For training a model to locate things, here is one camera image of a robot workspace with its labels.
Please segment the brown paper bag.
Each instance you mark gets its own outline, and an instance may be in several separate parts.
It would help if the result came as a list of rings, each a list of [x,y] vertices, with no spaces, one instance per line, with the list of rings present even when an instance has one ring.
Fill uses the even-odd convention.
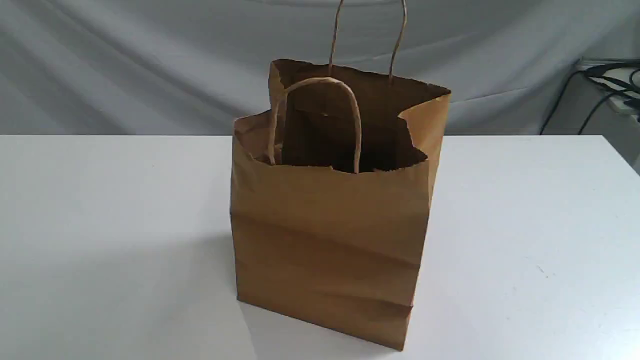
[[[451,91],[334,62],[270,63],[270,109],[234,121],[237,299],[402,351]]]

